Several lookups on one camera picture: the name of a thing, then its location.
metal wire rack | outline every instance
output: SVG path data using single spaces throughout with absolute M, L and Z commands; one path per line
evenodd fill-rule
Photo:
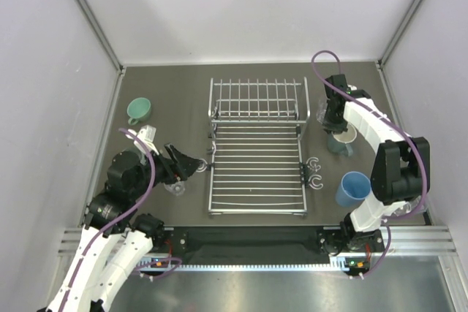
M 214 141 L 208 212 L 306 215 L 301 138 L 307 79 L 211 79 Z

small white object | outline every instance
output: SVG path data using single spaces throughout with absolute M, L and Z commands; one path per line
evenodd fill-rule
M 208 162 L 206 162 L 205 159 L 200 159 L 200 161 L 202 163 L 200 164 L 200 166 L 198 166 L 197 172 L 205 172 L 206 169 L 208 168 Z
M 318 175 L 318 174 L 313 174 L 309 177 L 309 185 L 312 189 L 315 189 L 315 190 L 320 190 L 321 188 L 323 188 L 323 184 L 322 183 L 315 183 L 314 181 L 315 180 L 322 180 L 322 176 L 321 175 Z
M 154 153 L 156 153 L 156 155 L 159 155 L 159 151 L 156 149 L 156 147 L 153 144 L 154 136 L 156 134 L 156 128 L 147 125 L 147 126 L 141 127 L 138 133 L 134 131 L 133 129 L 129 129 L 129 133 L 138 137 L 138 139 L 140 139 L 149 150 L 152 150 L 154 151 Z M 136 140 L 133 140 L 133 144 L 138 148 L 138 150 L 141 153 L 143 153 L 143 155 L 146 155 L 145 150 L 143 149 L 143 147 L 140 145 L 139 142 L 137 142 Z
M 317 173 L 319 172 L 321 169 L 322 169 L 322 166 L 320 166 L 319 164 L 313 164 L 309 167 L 309 169 L 313 172 L 313 173 Z
M 174 184 L 165 184 L 164 187 L 177 197 L 185 192 L 185 182 L 183 181 L 175 182 Z
M 318 162 L 318 161 L 319 161 L 318 157 L 312 156 L 307 159 L 306 164 L 309 166 L 310 164 L 312 164 L 312 162 Z

white wall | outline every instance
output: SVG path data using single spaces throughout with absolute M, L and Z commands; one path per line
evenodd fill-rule
M 467 0 L 425 0 L 386 72 L 408 132 L 431 143 L 431 203 L 468 272 L 467 58 Z
M 0 301 L 45 307 L 116 70 L 74 0 L 0 0 Z
M 125 64 L 379 58 L 411 0 L 88 0 Z

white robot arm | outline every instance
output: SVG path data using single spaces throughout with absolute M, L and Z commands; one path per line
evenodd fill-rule
M 322 124 L 326 132 L 342 133 L 351 123 L 376 153 L 370 195 L 340 223 L 342 239 L 352 250 L 361 248 L 377 234 L 382 218 L 391 216 L 397 209 L 417 199 L 421 195 L 423 182 L 407 141 L 384 122 L 388 121 L 387 115 L 377 109 L 371 97 L 365 91 L 351 89 L 342 74 L 331 76 L 327 81 L 371 110 L 349 102 L 341 94 L 325 87 L 328 105 Z M 423 137 L 410 139 L 423 160 L 428 191 L 429 143 Z
M 107 264 L 105 263 L 122 234 L 108 237 L 101 235 L 93 242 L 86 255 L 83 255 L 92 237 L 98 232 L 95 228 L 83 228 L 79 249 L 67 276 L 57 295 L 43 311 L 109 311 L 117 292 L 137 263 L 158 245 L 164 234 L 164 224 L 150 215 L 138 216 L 135 223 L 145 232 L 138 229 L 128 232 L 122 247 Z M 78 265 L 78 273 L 73 277 Z
M 135 140 L 135 151 L 117 154 L 107 170 L 105 188 L 92 199 L 75 258 L 48 307 L 39 312 L 107 312 L 122 284 L 151 249 L 166 241 L 164 223 L 151 215 L 139 215 L 137 207 L 159 183 L 173 185 L 191 177 L 203 163 L 166 144 L 166 159 L 154 146 L 156 129 L 144 126 Z M 109 256 L 127 228 L 127 238 L 117 254 Z

purple cable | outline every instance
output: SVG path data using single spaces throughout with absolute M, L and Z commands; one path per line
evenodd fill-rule
M 88 253 L 89 249 L 91 248 L 91 246 L 93 245 L 93 243 L 96 241 L 96 239 L 102 234 L 104 233 L 106 230 L 108 230 L 109 228 L 111 228 L 113 225 L 115 225 L 116 223 L 120 222 L 122 219 L 126 218 L 127 216 L 129 216 L 131 213 L 133 213 L 134 211 L 136 211 L 146 200 L 146 198 L 149 196 L 149 194 L 151 193 L 151 190 L 153 188 L 153 184 L 154 184 L 154 181 L 156 180 L 156 165 L 154 164 L 154 160 L 153 160 L 153 157 L 151 156 L 151 152 L 150 150 L 146 147 L 145 143 L 142 142 L 140 140 L 140 138 L 138 138 L 136 135 L 133 135 L 132 133 L 130 133 L 127 129 L 124 129 L 124 128 L 120 128 L 118 129 L 119 132 L 122 132 L 124 133 L 125 135 L 128 135 L 129 137 L 131 137 L 135 142 L 137 142 L 138 144 L 140 144 L 140 146 L 143 148 L 143 150 L 145 151 L 145 155 L 146 157 L 148 158 L 149 160 L 149 164 L 151 166 L 151 177 L 150 177 L 150 181 L 149 181 L 149 184 L 148 184 L 148 188 L 146 189 L 146 192 L 142 195 L 142 197 L 127 211 L 125 211 L 124 213 L 122 213 L 119 217 L 115 218 L 113 221 L 107 223 L 105 226 L 103 226 L 103 228 L 101 228 L 98 233 L 95 234 L 95 236 L 92 237 L 92 239 L 89 241 L 88 245 L 85 247 L 85 249 L 83 250 L 83 257 L 86 256 L 86 254 Z M 78 272 L 80 271 L 80 267 L 81 267 L 81 264 L 83 263 L 83 257 L 80 258 L 80 260 L 78 261 L 76 267 L 75 267 L 75 270 L 73 271 L 73 274 L 72 274 L 72 277 L 70 278 L 70 281 L 68 283 L 68 287 L 69 288 L 72 288 L 73 286 L 73 283 L 75 282 L 75 279 L 78 275 Z M 67 291 L 65 294 L 64 294 L 64 298 L 62 299 L 61 301 L 61 304 L 60 304 L 60 307 L 58 309 L 58 312 L 63 312 L 63 310 L 65 309 L 65 304 L 67 303 L 67 300 L 68 300 L 68 296 L 69 296 L 69 291 Z
M 409 147 L 411 148 L 412 152 L 414 153 L 415 155 L 415 158 L 416 158 L 416 162 L 418 163 L 418 166 L 419 166 L 419 169 L 421 171 L 421 180 L 422 180 L 422 183 L 423 183 L 423 190 L 421 192 L 421 198 L 420 198 L 420 201 L 419 203 L 416 205 L 415 208 L 413 208 L 409 213 L 403 215 L 403 216 L 398 216 L 398 217 L 391 217 L 391 218 L 395 218 L 395 219 L 404 219 L 404 218 L 409 218 L 413 215 L 415 215 L 424 205 L 424 202 L 426 201 L 426 197 L 427 197 L 427 175 L 426 175 L 426 168 L 424 167 L 424 163 L 423 163 L 423 160 L 421 158 L 421 155 L 419 154 L 419 151 L 418 149 L 416 148 L 416 145 L 411 141 L 411 139 L 407 136 L 407 134 L 404 132 L 403 129 L 401 129 L 400 127 L 398 127 L 397 125 L 395 125 L 394 123 L 390 122 L 389 120 L 387 120 L 386 118 L 381 118 L 382 116 L 380 116 L 378 113 L 374 112 L 369 106 L 363 104 L 362 102 L 359 102 L 357 99 L 353 98 L 352 96 L 346 94 L 345 92 L 339 90 L 337 87 L 335 87 L 334 85 L 332 85 L 331 83 L 327 82 L 325 80 L 325 78 L 319 73 L 318 69 L 317 69 L 317 63 L 315 62 L 315 59 L 316 57 L 318 57 L 318 55 L 320 54 L 324 54 L 324 53 L 327 53 L 327 54 L 330 54 L 332 55 L 335 59 L 336 59 L 336 63 L 338 64 L 338 68 L 339 68 L 339 73 L 341 74 L 341 62 L 339 60 L 339 57 L 333 52 L 333 51 L 330 51 L 330 50 L 321 50 L 317 53 L 315 53 L 314 56 L 312 56 L 312 59 L 311 59 L 311 63 L 312 63 L 312 69 L 314 70 L 316 76 L 323 82 L 323 84 L 325 84 L 327 87 L 329 87 L 330 89 L 333 89 L 336 93 L 340 94 L 341 96 L 343 96 L 346 100 L 349 100 L 351 102 L 354 102 L 356 103 L 357 105 L 359 105 L 360 107 L 362 107 L 363 109 L 369 111 L 372 115 L 376 116 L 377 118 L 379 118 L 383 123 L 385 123 L 387 126 L 389 126 L 390 128 L 392 128 L 394 131 L 398 132 L 402 137 L 403 139 L 408 143 Z M 387 252 L 388 252 L 388 249 L 390 248 L 390 243 L 392 241 L 392 235 L 391 235 L 391 232 L 390 232 L 390 227 L 387 225 L 387 224 L 384 224 L 385 227 L 387 228 L 388 230 L 388 240 L 387 240 L 387 245 L 385 247 L 385 250 L 383 251 L 382 253 L 382 256 L 377 260 L 377 262 L 375 263 L 375 265 L 373 267 L 371 267 L 371 269 L 365 273 L 363 276 L 368 276 L 369 274 L 371 274 L 376 268 L 378 268 L 380 266 L 380 264 L 382 263 L 383 259 L 385 258 L 385 256 L 387 255 Z
M 170 262 L 170 261 L 177 261 L 177 264 L 176 264 L 174 267 L 172 267 L 170 270 L 164 271 L 163 274 L 161 274 L 161 275 L 155 275 L 155 276 L 153 277 L 153 280 L 155 280 L 155 279 L 161 279 L 161 278 L 167 277 L 168 275 L 172 274 L 177 268 L 179 268 L 180 265 L 182 265 L 182 260 L 179 259 L 178 257 L 168 257 L 168 258 L 166 258 L 166 259 L 158 259 L 158 262 L 167 262 L 167 261 L 169 261 L 169 262 Z M 147 267 L 147 266 L 152 266 L 152 265 L 155 265 L 155 264 L 156 264 L 156 262 L 147 262 L 147 263 L 145 263 L 145 264 L 143 264 L 143 265 L 140 265 L 140 266 L 135 267 L 133 271 L 134 271 L 134 272 L 135 272 L 135 271 L 140 271 L 142 268 L 145 268 L 145 267 Z

